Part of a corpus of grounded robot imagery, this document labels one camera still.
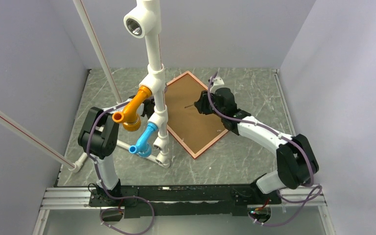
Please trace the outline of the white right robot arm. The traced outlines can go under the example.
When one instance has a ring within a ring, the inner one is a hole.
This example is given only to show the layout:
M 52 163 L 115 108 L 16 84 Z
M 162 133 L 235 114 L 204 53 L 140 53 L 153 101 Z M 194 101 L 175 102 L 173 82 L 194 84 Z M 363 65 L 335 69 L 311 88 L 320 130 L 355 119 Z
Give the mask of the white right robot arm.
M 229 88 L 219 88 L 214 93 L 202 91 L 194 107 L 201 114 L 219 116 L 227 130 L 256 142 L 275 155 L 277 169 L 251 184 L 250 196 L 254 202 L 264 202 L 269 193 L 279 189 L 313 184 L 319 165 L 306 136 L 285 134 L 258 121 L 237 107 Z

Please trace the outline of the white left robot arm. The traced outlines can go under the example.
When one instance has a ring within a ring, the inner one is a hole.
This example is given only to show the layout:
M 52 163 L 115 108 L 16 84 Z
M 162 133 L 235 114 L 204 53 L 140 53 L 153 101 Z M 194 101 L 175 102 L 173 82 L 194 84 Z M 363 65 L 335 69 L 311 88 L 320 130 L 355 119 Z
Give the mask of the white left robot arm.
M 92 160 L 97 175 L 96 189 L 102 194 L 106 204 L 116 205 L 121 197 L 121 182 L 114 162 L 113 152 L 117 147 L 119 124 L 112 117 L 115 111 L 123 108 L 134 98 L 130 96 L 125 102 L 109 108 L 91 107 L 80 130 L 78 144 Z

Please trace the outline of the blue pipe elbow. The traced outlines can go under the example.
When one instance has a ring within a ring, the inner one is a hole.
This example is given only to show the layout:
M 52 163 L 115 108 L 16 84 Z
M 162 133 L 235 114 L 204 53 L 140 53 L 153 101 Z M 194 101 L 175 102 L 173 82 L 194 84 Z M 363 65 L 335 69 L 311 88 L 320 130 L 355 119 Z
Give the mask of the blue pipe elbow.
M 137 154 L 142 158 L 147 158 L 151 155 L 152 149 L 148 143 L 151 135 L 158 130 L 156 124 L 149 122 L 145 131 L 141 134 L 136 144 L 131 145 L 128 149 L 129 153 Z

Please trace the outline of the orange pipe elbow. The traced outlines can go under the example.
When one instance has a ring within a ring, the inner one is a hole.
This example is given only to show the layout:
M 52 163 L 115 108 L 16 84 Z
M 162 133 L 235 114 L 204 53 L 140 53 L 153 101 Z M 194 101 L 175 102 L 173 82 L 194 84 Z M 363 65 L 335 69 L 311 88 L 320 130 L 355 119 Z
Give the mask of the orange pipe elbow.
M 113 121 L 121 124 L 126 131 L 137 131 L 141 126 L 141 119 L 137 110 L 151 95 L 152 92 L 148 87 L 140 86 L 137 94 L 124 106 L 123 110 L 113 113 Z

